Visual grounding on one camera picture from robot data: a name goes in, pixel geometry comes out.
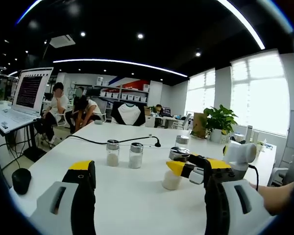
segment black ceiling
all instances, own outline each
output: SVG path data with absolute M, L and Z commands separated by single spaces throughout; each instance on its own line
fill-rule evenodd
M 289 37 L 256 1 L 231 2 L 253 25 L 266 49 L 292 52 Z M 0 9 L 6 9 L 5 3 L 0 4 Z M 216 0 L 140 1 L 139 4 L 43 0 L 18 25 L 15 22 L 32 1 L 9 1 L 6 4 L 9 7 L 5 17 L 0 19 L 0 66 L 7 67 L 7 74 L 24 69 L 26 50 L 42 58 L 48 46 L 44 41 L 65 34 L 69 34 L 76 45 L 49 46 L 44 60 L 123 60 L 192 76 L 209 68 L 228 66 L 233 59 L 260 51 L 244 26 Z M 137 39 L 139 32 L 145 36 L 142 40 Z M 195 57 L 197 48 L 201 51 L 200 57 Z M 171 86 L 188 79 L 164 71 L 109 62 L 53 65 L 55 73 L 59 69 L 79 73 L 78 69 L 81 69 L 84 73 L 163 79 L 164 84 Z

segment white powder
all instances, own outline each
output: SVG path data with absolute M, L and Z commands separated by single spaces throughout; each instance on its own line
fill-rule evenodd
M 182 177 L 175 175 L 171 170 L 165 173 L 165 178 L 162 181 L 162 186 L 168 190 L 176 190 L 180 185 Z
M 128 167 L 132 169 L 140 168 L 142 165 L 142 155 L 134 155 L 129 157 Z
M 108 166 L 118 166 L 119 165 L 119 157 L 114 153 L 109 153 L 107 155 L 107 165 Z

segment light strip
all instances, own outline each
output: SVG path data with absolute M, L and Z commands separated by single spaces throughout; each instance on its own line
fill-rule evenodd
M 246 29 L 250 32 L 250 34 L 253 36 L 255 41 L 257 42 L 258 46 L 261 50 L 265 49 L 265 46 L 263 42 L 261 41 L 260 37 L 256 33 L 255 29 L 251 26 L 251 24 L 245 19 L 245 17 L 227 0 L 217 0 L 220 2 L 223 6 L 225 6 L 229 11 L 233 13 L 233 15 L 236 16 L 236 18 L 246 27 Z
M 42 0 L 37 0 L 33 3 L 32 6 L 30 6 L 24 13 L 23 15 L 19 18 L 19 20 L 16 22 L 16 24 L 18 24 L 23 18 L 25 15 L 27 15 L 28 12 L 30 12 L 37 4 L 39 4 Z
M 12 75 L 16 74 L 17 72 L 18 71 L 12 72 L 12 73 L 9 74 L 9 76 L 12 76 Z
M 159 67 L 155 67 L 155 66 L 151 66 L 151 65 L 144 65 L 144 64 L 140 64 L 140 63 L 129 62 L 129 61 L 123 61 L 123 60 L 107 60 L 107 59 L 71 59 L 71 60 L 56 60 L 56 61 L 54 61 L 54 63 L 73 62 L 73 61 L 102 61 L 102 62 L 123 63 L 123 64 L 129 64 L 129 65 L 138 65 L 138 66 L 143 66 L 143 67 L 152 68 L 152 69 L 156 69 L 156 70 L 161 70 L 161 71 L 164 71 L 164 72 L 174 73 L 174 74 L 179 75 L 179 76 L 182 76 L 182 77 L 187 77 L 187 75 L 185 75 L 185 74 L 181 74 L 181 73 L 174 72 L 174 71 L 171 71 L 171 70 L 166 70 L 166 69 L 159 68 Z

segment laptop keyboard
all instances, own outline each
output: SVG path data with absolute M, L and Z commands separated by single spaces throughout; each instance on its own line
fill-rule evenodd
M 7 117 L 7 118 L 10 118 L 11 120 L 17 122 L 17 123 L 21 123 L 21 122 L 25 122 L 25 121 L 29 121 L 29 120 L 32 120 L 33 118 L 31 117 L 28 117 L 28 116 L 25 116 L 23 115 L 22 113 L 19 113 L 19 112 L 11 112 L 12 110 L 9 110 L 7 112 L 3 112 L 2 115 Z

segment window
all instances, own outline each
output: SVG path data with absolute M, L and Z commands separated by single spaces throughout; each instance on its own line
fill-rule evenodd
M 197 74 L 190 78 L 188 85 L 185 114 L 202 113 L 205 108 L 214 106 L 215 102 L 215 69 Z
M 232 62 L 231 109 L 239 125 L 286 136 L 289 90 L 277 51 Z

